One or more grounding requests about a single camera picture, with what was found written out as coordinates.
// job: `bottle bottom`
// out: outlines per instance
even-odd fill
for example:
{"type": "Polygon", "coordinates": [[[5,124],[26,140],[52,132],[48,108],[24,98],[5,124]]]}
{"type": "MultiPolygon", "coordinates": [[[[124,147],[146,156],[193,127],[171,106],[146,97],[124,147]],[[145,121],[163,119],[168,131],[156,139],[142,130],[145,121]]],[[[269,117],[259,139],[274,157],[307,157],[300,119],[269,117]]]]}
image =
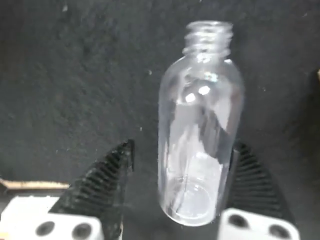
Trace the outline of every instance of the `bottle bottom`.
{"type": "Polygon", "coordinates": [[[173,221],[197,227],[214,220],[217,194],[210,192],[205,182],[181,177],[172,179],[167,187],[167,194],[160,200],[160,205],[173,221]]]}

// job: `screw hole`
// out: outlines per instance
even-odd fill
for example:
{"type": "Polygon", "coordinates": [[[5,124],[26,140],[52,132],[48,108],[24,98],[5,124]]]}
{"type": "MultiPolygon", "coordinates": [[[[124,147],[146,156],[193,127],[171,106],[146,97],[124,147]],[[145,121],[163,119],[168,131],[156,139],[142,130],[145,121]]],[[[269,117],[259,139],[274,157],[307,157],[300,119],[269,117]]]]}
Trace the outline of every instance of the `screw hole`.
{"type": "Polygon", "coordinates": [[[46,221],[36,228],[35,233],[38,236],[43,237],[50,234],[54,228],[55,223],[53,221],[46,221]]]}
{"type": "Polygon", "coordinates": [[[269,233],[279,239],[290,239],[288,230],[279,225],[271,225],[269,227],[269,233]]]}
{"type": "Polygon", "coordinates": [[[229,217],[229,223],[237,226],[238,228],[248,228],[249,224],[246,219],[240,215],[232,215],[229,217]]]}
{"type": "Polygon", "coordinates": [[[91,226],[88,223],[81,223],[72,231],[72,238],[75,240],[85,240],[91,234],[91,226]]]}

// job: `bottle opening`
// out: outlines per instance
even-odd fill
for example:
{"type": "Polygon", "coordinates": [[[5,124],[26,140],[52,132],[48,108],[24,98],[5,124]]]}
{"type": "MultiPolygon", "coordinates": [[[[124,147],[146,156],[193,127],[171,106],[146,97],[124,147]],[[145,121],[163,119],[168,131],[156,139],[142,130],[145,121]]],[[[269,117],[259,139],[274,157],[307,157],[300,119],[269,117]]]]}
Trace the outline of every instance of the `bottle opening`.
{"type": "Polygon", "coordinates": [[[184,55],[210,54],[225,58],[230,54],[232,24],[224,21],[195,21],[186,26],[184,55]]]}

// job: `bottle body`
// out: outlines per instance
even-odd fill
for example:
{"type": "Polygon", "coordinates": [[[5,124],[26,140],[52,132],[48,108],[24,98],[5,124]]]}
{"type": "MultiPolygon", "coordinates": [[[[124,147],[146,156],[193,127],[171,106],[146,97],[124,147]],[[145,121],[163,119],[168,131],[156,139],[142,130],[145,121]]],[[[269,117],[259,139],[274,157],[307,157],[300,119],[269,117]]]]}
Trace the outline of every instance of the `bottle body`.
{"type": "Polygon", "coordinates": [[[196,52],[174,63],[159,91],[158,194],[163,211],[186,226],[214,220],[244,101],[230,60],[196,52]]]}

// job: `bottle neck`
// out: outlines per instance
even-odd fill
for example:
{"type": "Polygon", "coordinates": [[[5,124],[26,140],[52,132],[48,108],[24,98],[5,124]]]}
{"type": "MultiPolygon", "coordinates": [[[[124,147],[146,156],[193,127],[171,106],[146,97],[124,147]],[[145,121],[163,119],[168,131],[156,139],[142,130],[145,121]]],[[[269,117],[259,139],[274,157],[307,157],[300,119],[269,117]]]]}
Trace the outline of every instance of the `bottle neck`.
{"type": "Polygon", "coordinates": [[[185,48],[186,57],[197,59],[224,60],[229,54],[232,38],[232,24],[222,21],[195,21],[187,27],[185,48]]]}

